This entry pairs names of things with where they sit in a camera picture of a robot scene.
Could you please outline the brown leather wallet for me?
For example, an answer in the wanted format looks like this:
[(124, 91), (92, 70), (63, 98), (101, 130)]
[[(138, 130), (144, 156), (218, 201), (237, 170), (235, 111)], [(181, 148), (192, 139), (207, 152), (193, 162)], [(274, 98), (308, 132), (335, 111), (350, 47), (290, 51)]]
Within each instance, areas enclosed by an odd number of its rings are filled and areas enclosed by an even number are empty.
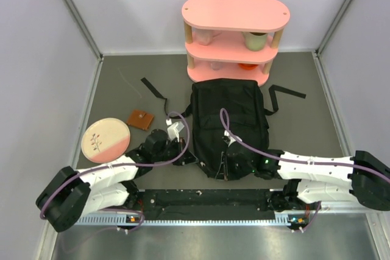
[(147, 131), (154, 120), (154, 115), (142, 110), (133, 110), (126, 124), (140, 130)]

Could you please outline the black student backpack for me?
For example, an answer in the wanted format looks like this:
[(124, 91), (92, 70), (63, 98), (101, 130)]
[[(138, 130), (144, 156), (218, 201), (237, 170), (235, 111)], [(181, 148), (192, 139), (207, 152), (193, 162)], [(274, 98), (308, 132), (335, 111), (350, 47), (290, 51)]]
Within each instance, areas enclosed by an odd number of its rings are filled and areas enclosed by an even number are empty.
[(306, 97), (304, 93), (272, 85), (269, 87), (272, 109), (267, 110), (256, 81), (214, 79), (192, 85), (190, 103), (181, 116), (192, 118), (194, 156), (207, 177), (215, 179), (221, 152), (228, 147), (222, 140), (225, 130), (256, 153), (270, 150), (267, 117), (279, 110), (277, 92)]

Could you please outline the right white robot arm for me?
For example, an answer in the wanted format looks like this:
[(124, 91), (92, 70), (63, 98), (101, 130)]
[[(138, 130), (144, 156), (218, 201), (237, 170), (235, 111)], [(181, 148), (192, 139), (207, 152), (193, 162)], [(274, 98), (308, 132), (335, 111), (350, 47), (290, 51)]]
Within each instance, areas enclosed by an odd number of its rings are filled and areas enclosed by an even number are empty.
[(389, 168), (371, 153), (323, 158), (283, 150), (256, 153), (232, 142), (221, 153), (218, 180), (237, 180), (253, 173), (265, 180), (286, 180), (282, 202), (290, 208), (304, 203), (357, 202), (366, 208), (389, 211)]

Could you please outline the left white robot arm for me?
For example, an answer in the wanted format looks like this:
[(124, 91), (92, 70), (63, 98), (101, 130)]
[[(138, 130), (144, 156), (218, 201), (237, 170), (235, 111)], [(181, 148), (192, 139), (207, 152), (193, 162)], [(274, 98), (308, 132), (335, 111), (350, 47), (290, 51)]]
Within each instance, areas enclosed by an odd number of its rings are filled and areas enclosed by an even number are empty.
[(98, 167), (59, 170), (35, 201), (40, 217), (60, 233), (81, 217), (112, 206), (132, 209), (138, 202), (134, 180), (154, 166), (198, 163), (184, 138), (170, 139), (160, 129), (118, 159)]

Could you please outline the cream floral plate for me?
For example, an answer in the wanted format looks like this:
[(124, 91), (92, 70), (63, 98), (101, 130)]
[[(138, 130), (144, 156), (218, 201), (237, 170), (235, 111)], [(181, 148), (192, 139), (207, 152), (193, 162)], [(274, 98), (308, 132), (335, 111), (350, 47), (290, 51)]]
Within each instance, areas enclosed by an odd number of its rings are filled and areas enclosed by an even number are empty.
[(103, 118), (90, 125), (83, 134), (81, 151), (93, 163), (109, 163), (127, 150), (129, 127), (117, 118)]

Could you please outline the clear glass cup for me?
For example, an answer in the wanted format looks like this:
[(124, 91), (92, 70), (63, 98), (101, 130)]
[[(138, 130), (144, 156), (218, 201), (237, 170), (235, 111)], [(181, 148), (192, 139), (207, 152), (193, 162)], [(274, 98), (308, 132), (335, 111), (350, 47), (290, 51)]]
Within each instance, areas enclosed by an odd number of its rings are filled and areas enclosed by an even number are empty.
[(219, 61), (212, 61), (210, 63), (210, 68), (214, 71), (218, 71), (220, 70), (221, 68), (223, 67), (223, 63), (219, 62)]

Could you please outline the orange bowl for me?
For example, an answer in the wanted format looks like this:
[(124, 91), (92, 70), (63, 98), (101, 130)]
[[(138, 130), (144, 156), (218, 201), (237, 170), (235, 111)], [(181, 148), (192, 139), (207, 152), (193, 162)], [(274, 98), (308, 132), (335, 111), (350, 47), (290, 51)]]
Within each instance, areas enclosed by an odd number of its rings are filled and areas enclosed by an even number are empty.
[(244, 69), (244, 70), (247, 70), (247, 71), (254, 70), (255, 68), (258, 67), (258, 65), (256, 65), (256, 64), (247, 64), (247, 63), (239, 63), (238, 66), (241, 69)]

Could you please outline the pink mug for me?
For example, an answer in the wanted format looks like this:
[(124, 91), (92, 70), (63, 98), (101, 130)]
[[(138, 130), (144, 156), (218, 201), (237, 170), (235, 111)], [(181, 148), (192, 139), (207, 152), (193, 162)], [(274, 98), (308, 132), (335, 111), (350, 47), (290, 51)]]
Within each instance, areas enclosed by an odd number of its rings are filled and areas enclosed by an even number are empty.
[(212, 43), (214, 37), (217, 37), (221, 34), (221, 31), (218, 30), (207, 30), (207, 29), (195, 29), (194, 35), (199, 44), (203, 46), (208, 46)]

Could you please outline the pink three-tier shelf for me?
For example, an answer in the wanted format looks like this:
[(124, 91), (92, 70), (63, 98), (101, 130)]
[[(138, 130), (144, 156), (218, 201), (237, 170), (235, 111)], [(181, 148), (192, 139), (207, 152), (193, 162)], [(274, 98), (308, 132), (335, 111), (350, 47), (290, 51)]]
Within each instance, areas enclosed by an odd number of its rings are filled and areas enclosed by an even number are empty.
[[(279, 0), (187, 0), (182, 6), (185, 26), (187, 72), (194, 82), (227, 78), (254, 80), (264, 85), (278, 53), (283, 30), (290, 11)], [(195, 29), (218, 30), (211, 44), (199, 44)], [(250, 51), (244, 44), (242, 32), (267, 33), (265, 47)], [(223, 63), (214, 71), (212, 61)], [(254, 70), (241, 69), (238, 64), (256, 64)]]

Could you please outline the green mug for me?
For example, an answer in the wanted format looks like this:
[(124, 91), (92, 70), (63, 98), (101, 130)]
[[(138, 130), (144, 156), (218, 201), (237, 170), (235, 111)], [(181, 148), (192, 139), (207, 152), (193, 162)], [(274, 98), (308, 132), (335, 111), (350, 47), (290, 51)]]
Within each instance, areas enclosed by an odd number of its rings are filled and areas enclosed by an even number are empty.
[(242, 32), (242, 35), (244, 37), (244, 44), (246, 48), (254, 52), (262, 50), (265, 47), (268, 40), (267, 33)]

